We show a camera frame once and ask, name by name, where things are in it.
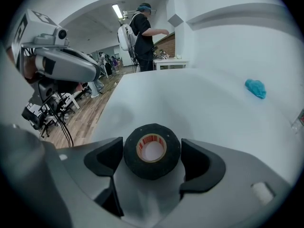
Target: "tape roll core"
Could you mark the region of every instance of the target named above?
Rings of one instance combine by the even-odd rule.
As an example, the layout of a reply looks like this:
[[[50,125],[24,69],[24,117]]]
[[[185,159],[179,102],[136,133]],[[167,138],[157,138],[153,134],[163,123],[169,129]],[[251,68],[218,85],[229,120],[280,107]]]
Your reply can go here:
[[[149,160],[144,149],[152,142],[161,146],[162,153]],[[169,128],[153,123],[139,127],[130,134],[123,155],[126,165],[135,175],[156,180],[174,169],[181,155],[181,144]]]

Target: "black t-shirt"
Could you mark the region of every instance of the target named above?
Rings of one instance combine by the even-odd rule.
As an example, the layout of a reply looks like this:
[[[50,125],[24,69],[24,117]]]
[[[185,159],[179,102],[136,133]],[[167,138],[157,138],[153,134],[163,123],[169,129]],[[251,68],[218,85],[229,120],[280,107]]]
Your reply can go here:
[[[152,36],[143,36],[142,33],[145,32],[148,28],[151,28],[151,25],[146,16],[143,14],[138,14],[133,18],[130,24],[134,35],[137,36],[137,41],[135,44],[135,53],[138,55],[145,54],[149,52],[153,47]]]

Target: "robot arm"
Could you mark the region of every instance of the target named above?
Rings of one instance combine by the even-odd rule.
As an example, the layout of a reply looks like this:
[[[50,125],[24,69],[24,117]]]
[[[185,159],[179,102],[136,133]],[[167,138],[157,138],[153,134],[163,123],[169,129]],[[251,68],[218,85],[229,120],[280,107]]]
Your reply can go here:
[[[26,11],[11,48],[23,76],[25,51],[31,50],[35,56],[38,70],[31,82],[35,93],[30,102],[42,105],[54,92],[64,91],[58,87],[69,85],[71,90],[75,82],[91,82],[100,76],[100,66],[86,54],[68,48],[68,44],[66,29],[44,14]]]

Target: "brick wall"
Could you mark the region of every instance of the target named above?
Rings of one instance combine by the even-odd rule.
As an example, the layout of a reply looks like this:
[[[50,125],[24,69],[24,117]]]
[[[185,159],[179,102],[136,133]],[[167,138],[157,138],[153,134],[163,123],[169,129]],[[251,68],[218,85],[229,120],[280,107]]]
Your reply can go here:
[[[175,57],[175,34],[166,37],[160,42],[156,43],[155,46],[158,47],[156,53],[160,54],[160,49],[164,50],[170,57]]]

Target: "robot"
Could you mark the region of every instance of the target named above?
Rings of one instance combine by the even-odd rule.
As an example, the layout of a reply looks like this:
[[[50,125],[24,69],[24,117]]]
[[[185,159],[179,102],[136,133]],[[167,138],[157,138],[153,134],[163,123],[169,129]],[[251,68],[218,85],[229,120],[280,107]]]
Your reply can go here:
[[[27,48],[35,49],[31,52],[38,73],[31,83],[35,90],[31,101],[38,105],[58,91],[59,80],[92,82],[100,75],[94,60],[68,48],[67,30],[32,10],[24,15],[12,44],[21,74]],[[0,125],[0,140],[0,168],[8,184],[48,225],[135,227],[120,219],[124,210],[114,183],[123,157],[122,137],[56,150],[27,131]],[[180,202],[156,228],[218,227],[218,217],[230,207],[239,215],[225,220],[227,227],[257,227],[290,191],[280,176],[247,153],[182,139],[180,159],[186,173]]]

